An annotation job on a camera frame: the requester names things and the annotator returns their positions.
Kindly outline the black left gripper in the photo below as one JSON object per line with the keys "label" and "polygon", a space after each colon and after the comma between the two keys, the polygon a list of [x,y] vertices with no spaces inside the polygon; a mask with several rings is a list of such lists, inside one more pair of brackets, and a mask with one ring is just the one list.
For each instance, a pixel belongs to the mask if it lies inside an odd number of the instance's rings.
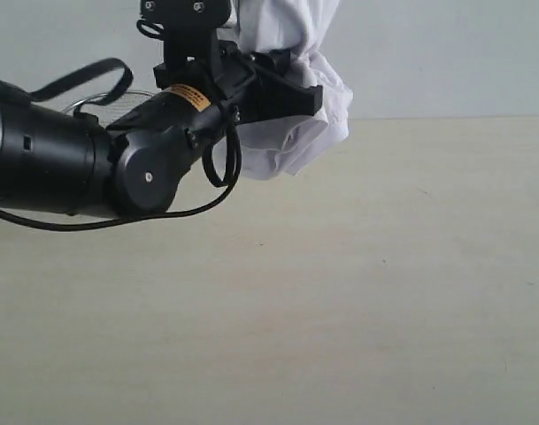
{"label": "black left gripper", "polygon": [[244,53],[216,38],[168,38],[154,68],[161,91],[152,98],[152,128],[220,133],[228,122],[250,124],[314,116],[321,85],[308,88],[286,78],[289,50]]}

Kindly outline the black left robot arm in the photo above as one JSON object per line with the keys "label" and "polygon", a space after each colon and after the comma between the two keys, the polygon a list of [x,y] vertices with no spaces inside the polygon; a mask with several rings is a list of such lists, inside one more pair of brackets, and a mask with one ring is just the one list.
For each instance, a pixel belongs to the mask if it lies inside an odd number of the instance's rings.
{"label": "black left robot arm", "polygon": [[242,124],[312,116],[323,88],[290,81],[288,50],[244,54],[211,39],[164,43],[158,93],[103,125],[78,104],[46,103],[125,64],[108,58],[36,91],[0,81],[0,214],[6,209],[112,219],[168,212],[183,177],[201,163],[231,190],[241,172]]}

